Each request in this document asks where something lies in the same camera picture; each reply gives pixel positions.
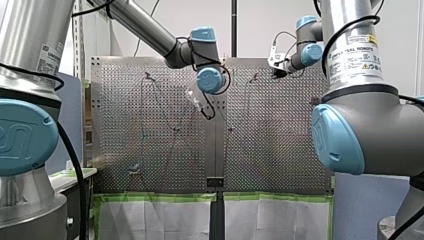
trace warning label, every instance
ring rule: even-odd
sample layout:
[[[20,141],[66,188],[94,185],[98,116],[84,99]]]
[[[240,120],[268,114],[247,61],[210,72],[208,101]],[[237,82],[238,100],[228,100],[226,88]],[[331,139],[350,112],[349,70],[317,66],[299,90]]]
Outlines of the warning label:
[[[355,36],[349,36],[347,38],[348,44],[353,43],[374,43],[377,45],[377,39],[374,35],[370,34],[362,34],[362,35],[355,35]]]
[[[373,43],[355,43],[328,55],[330,83],[347,82],[361,75],[382,77],[378,48]]]
[[[59,71],[61,54],[56,49],[43,44],[41,46],[40,57],[38,58],[37,71],[47,73],[50,75],[56,75]],[[55,81],[51,79],[41,78],[41,81],[55,86]]]

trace background wall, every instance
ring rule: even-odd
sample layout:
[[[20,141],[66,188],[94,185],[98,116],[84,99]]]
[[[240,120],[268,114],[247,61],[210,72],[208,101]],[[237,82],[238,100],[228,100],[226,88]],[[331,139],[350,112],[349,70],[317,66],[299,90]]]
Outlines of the background wall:
[[[155,0],[138,3],[150,12]],[[406,95],[424,93],[423,13],[422,0],[410,0],[408,4],[386,1],[380,13],[382,21],[376,28],[385,80]],[[268,57],[276,33],[294,32],[299,17],[311,14],[315,15],[311,0],[239,0],[238,57]],[[154,18],[175,36],[188,36],[197,26],[213,26],[220,55],[231,54],[230,0],[161,0]],[[135,36],[115,21],[100,17],[96,21],[95,28],[84,29],[86,42],[96,43],[89,44],[87,57],[101,55],[99,46],[103,46],[104,55],[133,56]],[[290,37],[280,36],[279,50],[285,51],[292,42]],[[141,43],[137,56],[159,55]],[[376,239],[378,221],[396,213],[407,189],[405,179],[337,174],[334,239]]]

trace white paper sheet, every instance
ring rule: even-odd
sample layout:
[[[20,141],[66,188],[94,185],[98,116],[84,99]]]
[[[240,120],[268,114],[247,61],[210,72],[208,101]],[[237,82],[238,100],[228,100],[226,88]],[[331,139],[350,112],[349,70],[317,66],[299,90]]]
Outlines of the white paper sheet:
[[[208,240],[210,202],[103,203],[99,240]]]

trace pegboard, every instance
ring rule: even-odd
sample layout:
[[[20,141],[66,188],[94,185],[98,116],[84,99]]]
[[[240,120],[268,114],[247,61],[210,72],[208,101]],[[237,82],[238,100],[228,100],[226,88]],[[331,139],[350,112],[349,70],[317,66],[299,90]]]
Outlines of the pegboard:
[[[185,97],[191,67],[156,58],[92,64],[97,192],[205,192],[207,177],[224,177],[225,191],[329,193],[310,132],[311,99],[328,87],[318,67],[274,80],[265,59],[227,59],[232,85],[210,98],[217,117],[207,121]]]
[[[205,192],[204,120],[184,95],[192,69],[102,57],[93,70],[95,190]]]
[[[331,173],[317,159],[311,112],[328,89],[318,66],[272,79],[265,59],[228,59],[226,191],[331,193]]]

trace wire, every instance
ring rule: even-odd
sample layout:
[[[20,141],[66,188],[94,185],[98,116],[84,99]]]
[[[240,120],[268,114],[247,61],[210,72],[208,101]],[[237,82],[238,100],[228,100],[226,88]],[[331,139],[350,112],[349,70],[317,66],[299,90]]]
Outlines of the wire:
[[[157,1],[156,1],[156,3],[155,3],[155,6],[153,6],[152,13],[150,13],[150,16],[151,16],[151,17],[153,17],[153,14],[155,13],[156,8],[158,7],[159,2],[160,2],[160,0],[157,0]],[[134,57],[136,57],[136,56],[137,56],[138,49],[140,48],[140,42],[141,42],[141,39],[139,38],[139,39],[138,39],[138,42],[137,42],[137,48],[135,49],[135,52],[134,52]]]
[[[202,108],[202,110],[201,110],[200,112],[203,114],[203,116],[205,116],[205,118],[206,118],[207,120],[212,120],[212,119],[216,116],[215,108],[213,107],[213,105],[212,105],[212,104],[211,104],[211,102],[209,101],[208,97],[206,96],[206,93],[205,93],[205,92],[202,92],[202,94],[203,94],[203,97],[205,97],[206,102],[208,103],[208,105],[209,105],[209,106],[210,106],[210,108],[212,109],[212,116],[208,116],[208,115],[206,115],[206,113],[205,113],[205,111],[203,110],[203,108]]]
[[[327,77],[327,69],[326,69],[327,55],[329,54],[331,47],[334,45],[337,39],[344,33],[344,31],[346,31],[346,29],[348,29],[354,24],[357,24],[363,21],[368,21],[368,20],[375,20],[374,25],[376,25],[380,22],[381,18],[379,16],[370,15],[370,16],[365,16],[365,17],[361,17],[356,20],[353,20],[345,24],[328,40],[327,45],[325,45],[324,52],[322,53],[322,61],[321,61],[322,72],[324,73],[326,77]]]
[[[289,35],[289,36],[291,36],[291,37],[292,37],[292,38],[294,38],[294,39],[297,39],[297,38],[296,38],[296,36],[295,36],[295,35],[293,35],[292,33],[287,32],[287,31],[281,31],[281,32],[277,33],[277,35],[275,35],[273,45],[277,44],[277,38],[278,38],[281,34],[283,34],[283,33],[284,33],[284,34],[287,34],[287,35]]]
[[[44,78],[49,78],[49,79],[55,80],[56,82],[59,83],[59,86],[55,87],[55,89],[54,89],[55,91],[58,91],[65,86],[65,82],[62,79],[60,79],[60,78],[58,78],[54,75],[50,75],[50,74],[47,74],[47,73],[34,72],[34,71],[30,71],[30,70],[27,70],[27,69],[24,69],[24,68],[7,65],[7,64],[4,64],[4,63],[0,63],[0,67],[6,68],[6,69],[13,71],[13,72],[20,72],[20,73],[33,75],[33,76],[44,77]]]
[[[294,43],[290,46],[289,50],[287,50],[287,51],[286,51],[286,55],[284,55],[284,58],[283,58],[281,61],[276,62],[275,64],[280,64],[280,63],[283,63],[283,62],[288,61],[287,56],[289,55],[289,52],[290,52],[290,51],[294,48],[294,46],[296,46],[296,42],[294,42]]]
[[[159,101],[158,96],[163,96],[163,94],[162,94],[162,90],[161,90],[161,89],[160,89],[160,87],[157,85],[157,81],[156,81],[156,79],[152,78],[152,77],[150,76],[150,73],[148,73],[148,72],[145,72],[145,73],[146,73],[146,79],[148,79],[148,80],[152,81],[152,83],[153,83],[153,85],[154,85],[154,87],[155,87],[155,89],[156,89],[156,91],[157,91],[157,93],[155,94],[155,99],[156,99],[156,102],[158,103],[158,105],[159,105],[159,107],[160,107],[160,110],[161,110],[161,112],[162,112],[162,116],[163,116],[163,118],[164,118],[164,119],[165,119],[165,121],[166,121],[166,125],[168,126],[168,128],[169,128],[170,130],[172,130],[172,131],[174,131],[174,132],[177,132],[179,129],[178,129],[177,127],[172,127],[172,126],[171,126],[171,123],[169,122],[169,119],[168,119],[168,117],[166,116],[165,111],[163,110],[163,106],[162,106],[161,102]]]
[[[288,75],[289,75],[291,78],[301,78],[301,77],[303,77],[303,74],[305,74],[305,69],[306,69],[306,68],[302,69],[302,72],[301,72],[299,75],[297,75],[297,76],[293,76],[293,74],[291,74],[291,73],[289,73]]]
[[[93,13],[93,12],[97,12],[97,11],[101,10],[102,8],[105,8],[105,7],[109,6],[109,5],[110,5],[110,4],[112,4],[114,1],[115,1],[115,0],[108,0],[107,2],[105,2],[105,3],[101,4],[101,5],[97,6],[97,7],[94,7],[94,8],[88,9],[88,10],[86,10],[86,11],[81,11],[81,12],[74,13],[74,14],[72,14],[72,17],[74,18],[74,17],[78,17],[78,16],[82,16],[82,15],[90,14],[90,13]]]
[[[216,95],[221,95],[221,94],[223,94],[223,93],[227,92],[228,88],[230,88],[230,86],[231,86],[231,81],[232,81],[232,79],[231,79],[231,74],[230,74],[230,71],[228,70],[228,68],[226,68],[224,65],[221,65],[221,62],[220,62],[220,61],[217,61],[217,60],[215,60],[215,59],[212,59],[212,58],[206,57],[205,55],[202,55],[202,54],[198,53],[196,50],[194,50],[194,48],[193,48],[193,43],[191,42],[190,38],[188,38],[188,37],[178,37],[177,39],[185,39],[185,40],[187,41],[187,44],[188,44],[188,46],[189,46],[189,48],[190,48],[190,50],[191,50],[191,52],[192,52],[193,54],[195,54],[195,55],[197,55],[197,56],[199,56],[199,57],[201,57],[201,58],[204,58],[204,59],[206,59],[206,60],[210,61],[209,63],[205,63],[205,64],[219,64],[219,65],[220,65],[220,67],[221,67],[222,69],[224,69],[224,70],[225,70],[225,72],[227,73],[227,75],[228,75],[228,84],[227,84],[227,86],[226,86],[226,87],[224,88],[224,90],[222,90],[221,92],[218,92],[218,93],[211,93],[211,95],[215,95],[215,96],[216,96]],[[192,62],[193,62],[193,64],[191,65],[191,67],[193,68],[193,71],[197,72],[197,69],[196,69],[196,67],[194,66],[194,61],[192,61]]]
[[[68,134],[66,134],[65,129],[63,129],[62,125],[58,122],[57,129],[59,130],[59,135],[62,138],[63,144],[65,145],[66,150],[68,151],[69,157],[71,158],[72,165],[75,168],[75,174],[77,176],[77,184],[80,192],[80,234],[79,239],[85,239],[87,233],[87,202],[86,202],[86,192],[85,192],[85,184],[84,184],[84,176],[82,174],[81,165],[78,161],[77,154],[72,146],[71,140],[69,140]]]
[[[230,71],[228,71],[228,69],[224,66],[224,65],[221,65],[221,68],[223,68],[224,70],[225,70],[225,72],[227,72],[227,75],[228,75],[228,84],[227,84],[227,86],[224,88],[224,90],[222,90],[221,92],[218,92],[218,93],[212,93],[212,95],[221,95],[221,94],[223,94],[223,93],[225,93],[225,92],[227,92],[227,90],[228,90],[228,88],[230,88],[230,86],[231,86],[231,74],[230,74]]]
[[[321,10],[319,9],[319,6],[318,6],[318,0],[313,0],[313,1],[315,6],[315,11],[317,12],[318,16],[321,17]]]
[[[413,103],[416,103],[418,105],[421,105],[424,107],[424,101],[418,99],[418,98],[414,98],[414,97],[409,97],[409,96],[405,96],[405,95],[399,95],[400,99],[406,100],[406,101],[410,101]]]
[[[381,0],[380,7],[378,8],[377,12],[375,12],[375,16],[377,16],[380,13],[381,9],[383,8],[383,5],[384,5],[384,0]]]
[[[403,232],[405,232],[406,229],[408,229],[410,226],[412,226],[416,221],[418,221],[422,216],[424,216],[424,207],[422,207],[418,212],[416,212],[408,221],[406,221],[402,226],[400,226],[396,231],[393,233],[392,236],[388,240],[395,240],[397,239]]]

